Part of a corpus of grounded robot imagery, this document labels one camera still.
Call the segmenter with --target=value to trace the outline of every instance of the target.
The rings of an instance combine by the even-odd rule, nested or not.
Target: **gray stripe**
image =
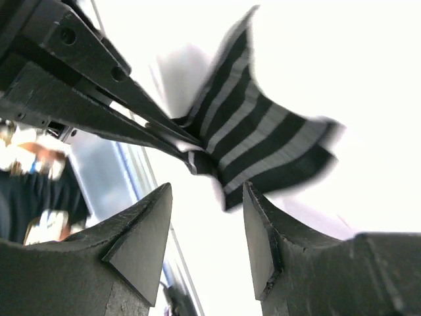
[[[218,92],[218,95],[212,100],[212,103],[207,109],[205,118],[203,119],[202,126],[200,128],[200,136],[203,137],[206,134],[206,131],[209,127],[209,124],[212,122],[215,113],[219,109],[219,106],[226,100],[226,98],[231,94],[232,90],[237,86],[238,82],[241,80],[241,74],[244,69],[249,64],[249,50],[246,48],[240,57],[232,65],[230,76],[224,82],[221,87],[221,90]]]
[[[245,98],[236,112],[225,122],[225,124],[210,138],[206,148],[207,153],[213,153],[215,146],[222,138],[228,135],[250,112],[256,107],[257,98],[260,92],[252,80],[245,90]]]
[[[287,109],[280,107],[277,104],[272,104],[256,129],[221,158],[218,168],[224,170],[226,166],[236,160],[239,156],[258,145],[282,123],[288,113],[289,111]]]
[[[193,122],[193,119],[195,118],[196,114],[199,112],[200,106],[208,94],[209,90],[211,90],[213,80],[215,79],[216,73],[218,72],[219,68],[222,66],[224,61],[226,60],[226,57],[230,53],[232,47],[234,46],[235,42],[238,40],[240,35],[246,30],[246,28],[249,25],[249,19],[253,15],[253,13],[258,9],[258,5],[253,6],[249,12],[244,16],[243,20],[238,24],[234,26],[234,30],[232,33],[229,34],[229,40],[227,41],[225,45],[225,49],[221,53],[221,56],[219,56],[219,61],[216,64],[216,66],[213,68],[212,76],[205,82],[205,85],[199,90],[199,95],[195,98],[195,101],[193,102],[193,106],[191,107],[191,110],[189,112],[189,117],[187,121],[181,125],[181,127],[188,127]]]
[[[197,168],[195,165],[195,153],[192,151],[189,151],[188,157],[189,157],[189,164],[191,165],[191,174],[195,176],[197,174]]]
[[[300,131],[285,146],[251,165],[232,179],[224,187],[225,193],[233,192],[242,186],[245,181],[264,171],[280,167],[299,158],[320,138],[326,127],[327,124],[323,122],[306,121]]]

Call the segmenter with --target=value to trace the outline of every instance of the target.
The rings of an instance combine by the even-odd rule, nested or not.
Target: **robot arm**
[[[130,66],[75,1],[0,0],[0,18],[2,119],[50,130],[63,141],[80,129],[181,157],[159,133],[109,107],[117,102],[175,139],[199,143],[130,78]],[[0,242],[0,314],[147,315],[170,210],[165,185],[64,242],[27,248]],[[248,184],[244,212],[255,295],[265,316],[421,312],[419,235],[332,240]],[[53,274],[59,277],[47,278]]]

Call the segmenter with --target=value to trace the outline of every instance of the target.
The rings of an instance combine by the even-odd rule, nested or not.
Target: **striped cloth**
[[[219,179],[226,209],[242,202],[245,181],[263,193],[289,188],[333,158],[321,143],[334,132],[334,121],[288,111],[265,97],[251,78],[247,29],[255,9],[233,31],[189,113],[173,120],[201,141],[203,150],[185,152],[184,162],[193,174]]]

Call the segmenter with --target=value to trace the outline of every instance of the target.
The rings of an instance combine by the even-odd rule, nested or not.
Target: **black stripe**
[[[178,117],[178,118],[173,118],[172,120],[174,121],[174,123],[176,123],[178,126],[181,126],[183,124],[185,124],[187,122],[187,119],[189,118],[189,115],[186,115],[184,117]]]
[[[207,147],[208,141],[210,138],[230,119],[230,117],[239,109],[245,100],[245,92],[247,86],[249,85],[251,78],[249,67],[245,67],[243,73],[241,74],[241,79],[235,88],[231,91],[228,97],[224,102],[219,106],[218,110],[215,112],[215,116],[212,117],[212,120],[209,124],[206,135],[203,137],[202,142],[204,148]]]
[[[277,126],[265,140],[255,147],[247,150],[243,153],[243,155],[239,156],[224,169],[223,179],[221,179],[222,186],[225,186],[229,181],[234,179],[237,175],[255,164],[257,161],[273,154],[286,143],[291,141],[292,137],[300,131],[305,121],[306,120],[302,117],[299,117],[294,113],[289,113],[284,121],[281,122],[280,125]]]
[[[221,160],[227,152],[251,134],[269,110],[272,102],[263,94],[257,98],[256,106],[230,133],[222,138],[212,153],[215,161]]]
[[[333,161],[334,156],[319,145],[313,146],[306,154],[286,165],[269,169],[249,179],[253,186],[265,194],[290,188],[311,180]],[[243,202],[243,186],[225,197],[225,210]]]
[[[219,178],[218,172],[215,168],[214,161],[212,158],[206,154],[204,151],[191,150],[183,153],[184,163],[187,165],[190,172],[193,174],[193,167],[189,162],[189,153],[194,153],[194,167],[196,168],[196,174],[209,174],[215,178]]]
[[[199,137],[200,127],[203,123],[203,119],[205,118],[205,115],[209,109],[209,106],[211,105],[213,99],[218,95],[225,81],[227,81],[227,79],[230,77],[233,64],[237,61],[237,59],[241,56],[241,54],[244,52],[246,48],[247,48],[247,32],[244,31],[242,35],[238,37],[237,41],[232,47],[232,50],[228,54],[226,60],[222,63],[221,67],[215,70],[216,75],[212,82],[212,87],[210,91],[207,93],[207,95],[205,96],[204,100],[202,101],[202,104],[200,105],[200,109],[194,117],[193,123],[191,124],[191,126],[188,126],[186,128],[186,130],[191,135],[195,136],[196,138]]]

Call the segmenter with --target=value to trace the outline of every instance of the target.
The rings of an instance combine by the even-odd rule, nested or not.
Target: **screw hole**
[[[124,71],[120,67],[114,67],[111,70],[111,76],[117,82],[121,82],[124,79],[126,79],[126,74],[124,73]]]
[[[71,28],[64,28],[61,31],[61,40],[66,45],[73,45],[76,41],[76,33]]]

